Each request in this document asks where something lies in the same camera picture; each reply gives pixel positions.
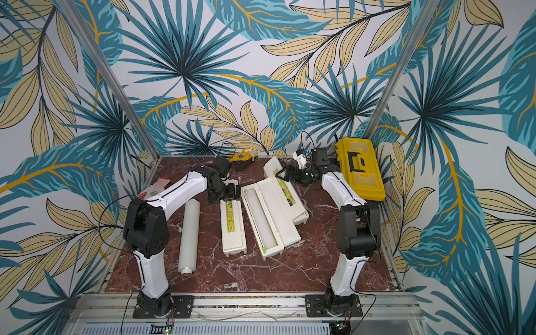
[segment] yellow toolbox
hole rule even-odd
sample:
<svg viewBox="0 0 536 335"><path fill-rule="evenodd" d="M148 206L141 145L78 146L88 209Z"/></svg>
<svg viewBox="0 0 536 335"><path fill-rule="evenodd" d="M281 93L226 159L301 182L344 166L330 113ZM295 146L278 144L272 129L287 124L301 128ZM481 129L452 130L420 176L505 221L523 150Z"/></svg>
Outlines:
<svg viewBox="0 0 536 335"><path fill-rule="evenodd" d="M337 143L337 160L344 179L365 200L383 201L385 188L372 142L346 137Z"/></svg>

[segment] metal vent grille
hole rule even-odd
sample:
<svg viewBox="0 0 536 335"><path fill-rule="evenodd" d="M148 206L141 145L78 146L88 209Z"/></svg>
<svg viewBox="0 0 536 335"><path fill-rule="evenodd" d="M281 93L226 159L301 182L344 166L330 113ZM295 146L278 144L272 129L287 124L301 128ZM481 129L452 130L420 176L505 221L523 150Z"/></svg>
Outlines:
<svg viewBox="0 0 536 335"><path fill-rule="evenodd" d="M81 335L116 335L120 323L86 323ZM150 323L125 323L123 335L150 334ZM171 334L196 335L329 335L327 323L321 322L220 322L192 323L175 322Z"/></svg>

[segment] yellow object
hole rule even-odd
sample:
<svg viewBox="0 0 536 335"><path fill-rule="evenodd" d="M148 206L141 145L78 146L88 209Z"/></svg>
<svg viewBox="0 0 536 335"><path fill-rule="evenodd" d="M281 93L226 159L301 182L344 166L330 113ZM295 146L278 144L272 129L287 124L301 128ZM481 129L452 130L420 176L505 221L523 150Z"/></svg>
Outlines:
<svg viewBox="0 0 536 335"><path fill-rule="evenodd" d="M344 179L365 200L383 201L385 188L372 142L364 138L343 138L337 143L337 160Z"/></svg>
<svg viewBox="0 0 536 335"><path fill-rule="evenodd" d="M255 160L255 157L259 156L256 150L243 149L242 152L235 153L230 159L230 162L247 161L251 159Z"/></svg>

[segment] yellow label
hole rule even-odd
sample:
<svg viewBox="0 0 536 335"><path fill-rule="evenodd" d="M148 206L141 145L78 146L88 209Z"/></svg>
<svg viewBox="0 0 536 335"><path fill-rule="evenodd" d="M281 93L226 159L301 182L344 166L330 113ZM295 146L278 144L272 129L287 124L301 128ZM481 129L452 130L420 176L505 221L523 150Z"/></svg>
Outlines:
<svg viewBox="0 0 536 335"><path fill-rule="evenodd" d="M225 212L227 213L227 232L234 232L234 213L233 213L233 202L225 202Z"/></svg>
<svg viewBox="0 0 536 335"><path fill-rule="evenodd" d="M273 174L276 174L279 172L279 169L275 169L273 171ZM281 191L283 191L283 194L285 195L285 198L287 198L288 204L290 207L296 203L296 200L294 200L294 197L292 196L291 191L288 189L287 184L284 180L281 180L279 178L276 178L277 182L279 183L279 187L281 187Z"/></svg>

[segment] metal pole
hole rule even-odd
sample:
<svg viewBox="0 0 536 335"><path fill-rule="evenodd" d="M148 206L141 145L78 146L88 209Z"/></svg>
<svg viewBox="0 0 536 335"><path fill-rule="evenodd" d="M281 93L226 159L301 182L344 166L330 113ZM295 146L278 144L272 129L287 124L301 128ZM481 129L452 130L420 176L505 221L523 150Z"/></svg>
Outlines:
<svg viewBox="0 0 536 335"><path fill-rule="evenodd" d="M117 99L117 102L125 112L126 116L129 118L132 127L138 132L138 135L142 140L143 145L147 148L153 159L158 159L160 157L160 154L154 147L153 142L143 128L143 125L140 122L138 115L136 115L136 112L134 111L134 107L130 103L129 98L121 87L121 84L112 72L110 64L108 64L108 61L102 53L102 50L100 49L99 45L95 41L95 38L93 37L90 28L85 23L82 15L76 8L74 1L56 0L56 2L60 6L62 13L65 15L67 22L74 30L75 35L80 40L80 44L86 49L87 53L90 55L91 60L95 63L95 66L99 70L102 78Z"/></svg>
<svg viewBox="0 0 536 335"><path fill-rule="evenodd" d="M404 70L406 70L411 56L413 56L413 52L419 45L421 36L425 33L426 27L428 26L428 23L430 22L439 1L440 0L427 0L422 6L417 19L415 20L415 24L410 30L410 34L405 42L404 48L398 57L397 63L388 78L387 85L383 90L382 96L379 97L376 108L374 108L374 111L370 116L369 122L363 134L363 138L372 139L372 135L378 126L378 122L382 118L383 111L387 107L387 102L393 95L394 87L404 74Z"/></svg>

